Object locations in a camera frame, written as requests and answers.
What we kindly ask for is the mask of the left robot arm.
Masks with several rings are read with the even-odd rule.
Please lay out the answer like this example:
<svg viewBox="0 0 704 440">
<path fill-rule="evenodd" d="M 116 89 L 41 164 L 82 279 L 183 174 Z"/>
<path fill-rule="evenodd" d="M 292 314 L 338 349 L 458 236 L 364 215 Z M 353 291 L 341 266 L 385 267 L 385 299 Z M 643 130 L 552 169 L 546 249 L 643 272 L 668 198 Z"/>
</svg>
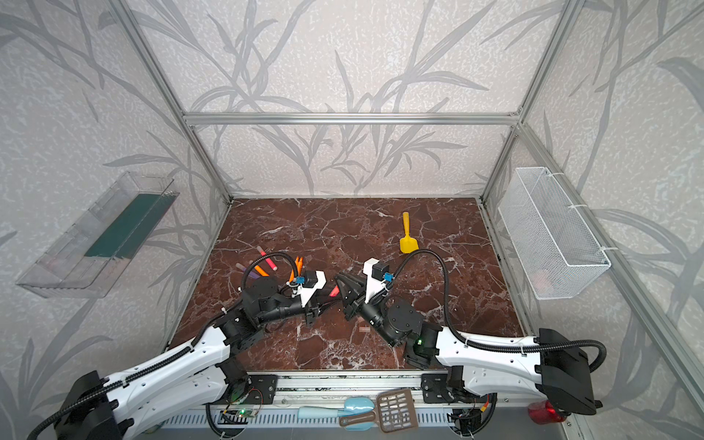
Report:
<svg viewBox="0 0 704 440">
<path fill-rule="evenodd" d="M 105 378 L 91 371 L 77 379 L 60 410 L 28 437 L 52 427 L 59 439 L 132 439 L 192 406 L 247 392 L 249 374 L 238 354 L 263 339 L 268 324 L 298 315 L 313 324 L 338 299 L 322 271 L 291 285 L 273 276 L 255 280 L 187 342 Z"/>
</svg>

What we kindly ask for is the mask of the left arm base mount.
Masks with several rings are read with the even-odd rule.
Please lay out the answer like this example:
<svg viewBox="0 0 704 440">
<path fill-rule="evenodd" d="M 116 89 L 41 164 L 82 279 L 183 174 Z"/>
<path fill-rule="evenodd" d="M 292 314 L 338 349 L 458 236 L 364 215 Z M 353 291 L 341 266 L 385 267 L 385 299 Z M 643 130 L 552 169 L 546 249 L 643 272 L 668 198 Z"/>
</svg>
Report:
<svg viewBox="0 0 704 440">
<path fill-rule="evenodd" d="M 278 379 L 275 374 L 238 374 L 232 383 L 227 383 L 222 400 L 233 404 L 271 405 Z"/>
</svg>

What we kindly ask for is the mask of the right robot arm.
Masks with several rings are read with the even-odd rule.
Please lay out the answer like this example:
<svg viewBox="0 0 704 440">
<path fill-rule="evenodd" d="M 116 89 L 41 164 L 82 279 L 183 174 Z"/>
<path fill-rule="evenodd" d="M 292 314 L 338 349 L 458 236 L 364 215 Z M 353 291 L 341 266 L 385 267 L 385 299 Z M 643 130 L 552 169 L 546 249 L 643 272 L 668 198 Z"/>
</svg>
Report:
<svg viewBox="0 0 704 440">
<path fill-rule="evenodd" d="M 444 322 L 428 322 L 409 302 L 389 299 L 405 266 L 421 255 L 421 250 L 410 253 L 396 271 L 371 258 L 360 276 L 339 273 L 335 285 L 346 319 L 362 318 L 389 346 L 403 348 L 404 361 L 413 368 L 447 369 L 451 390 L 543 396 L 559 414 L 597 414 L 603 404 L 594 396 L 591 375 L 607 357 L 605 344 L 572 341 L 549 328 L 529 337 L 463 333 L 452 322 L 445 264 L 440 266 Z"/>
</svg>

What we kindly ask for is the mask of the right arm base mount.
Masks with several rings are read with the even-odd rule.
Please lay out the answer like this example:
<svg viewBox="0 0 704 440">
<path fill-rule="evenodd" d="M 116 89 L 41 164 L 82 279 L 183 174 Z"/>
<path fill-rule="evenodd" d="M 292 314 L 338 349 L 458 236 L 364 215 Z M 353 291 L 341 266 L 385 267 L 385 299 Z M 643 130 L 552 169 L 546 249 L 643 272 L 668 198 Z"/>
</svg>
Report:
<svg viewBox="0 0 704 440">
<path fill-rule="evenodd" d="M 459 373 L 426 373 L 421 375 L 421 390 L 424 403 L 495 403 L 491 394 L 478 395 L 465 387 Z"/>
</svg>

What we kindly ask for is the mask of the orange highlighter lone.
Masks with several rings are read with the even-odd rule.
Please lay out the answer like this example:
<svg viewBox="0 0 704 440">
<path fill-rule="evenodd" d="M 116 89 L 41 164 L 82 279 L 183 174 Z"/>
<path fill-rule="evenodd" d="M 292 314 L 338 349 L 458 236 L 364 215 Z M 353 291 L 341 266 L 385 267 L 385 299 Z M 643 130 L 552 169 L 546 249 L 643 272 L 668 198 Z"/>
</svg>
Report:
<svg viewBox="0 0 704 440">
<path fill-rule="evenodd" d="M 269 273 L 267 273 L 266 271 L 264 271 L 264 269 L 262 269 L 259 265 L 255 265 L 255 266 L 254 266 L 254 270 L 255 270 L 260 276 L 262 276 L 262 277 L 268 277 L 268 276 L 270 276 Z"/>
</svg>

